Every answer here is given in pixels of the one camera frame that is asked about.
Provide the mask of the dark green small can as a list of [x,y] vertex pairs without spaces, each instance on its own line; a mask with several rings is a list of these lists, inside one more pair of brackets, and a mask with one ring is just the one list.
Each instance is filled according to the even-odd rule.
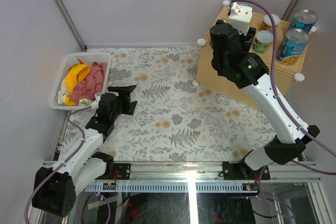
[[258,54],[264,54],[273,41],[274,35],[271,32],[267,30],[258,31],[255,35],[252,50]]

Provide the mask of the yellow jar white lid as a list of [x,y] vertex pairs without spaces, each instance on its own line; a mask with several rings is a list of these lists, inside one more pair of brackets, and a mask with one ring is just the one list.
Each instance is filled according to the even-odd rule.
[[[272,17],[273,17],[273,20],[275,22],[275,26],[277,27],[280,23],[280,18],[275,14],[272,14]],[[266,31],[273,34],[272,22],[271,22],[271,19],[268,15],[265,15],[263,17],[263,23],[262,23],[262,26],[261,26],[261,30],[266,30]]]

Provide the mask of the blue soup can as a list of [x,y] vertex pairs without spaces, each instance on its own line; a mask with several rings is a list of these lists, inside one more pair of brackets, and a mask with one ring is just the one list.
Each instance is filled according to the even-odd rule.
[[289,29],[298,28],[309,33],[317,20],[318,17],[313,11],[307,9],[298,10],[292,16]]
[[296,64],[310,39],[310,34],[302,29],[289,29],[279,46],[276,60],[283,65]]

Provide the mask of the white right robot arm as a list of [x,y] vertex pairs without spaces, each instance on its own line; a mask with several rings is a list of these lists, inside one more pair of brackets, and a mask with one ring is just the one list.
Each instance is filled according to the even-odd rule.
[[250,151],[241,161],[240,175],[251,179],[258,170],[271,163],[286,164],[306,149],[310,139],[305,131],[317,136],[320,131],[308,125],[286,100],[278,102],[281,92],[271,84],[271,75],[263,60],[248,52],[247,40],[242,39],[232,25],[218,20],[209,30],[213,50],[212,67],[221,77],[234,83],[248,94],[275,130],[275,137],[265,146]]

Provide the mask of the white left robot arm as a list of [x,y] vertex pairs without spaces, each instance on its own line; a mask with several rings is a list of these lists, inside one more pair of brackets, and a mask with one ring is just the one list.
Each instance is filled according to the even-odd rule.
[[97,149],[114,130],[117,118],[133,115],[136,101],[131,100],[135,85],[108,87],[108,91],[90,105],[95,110],[82,138],[51,167],[41,167],[27,206],[58,217],[67,216],[77,196],[95,179],[129,179],[130,165],[115,165],[113,156]]

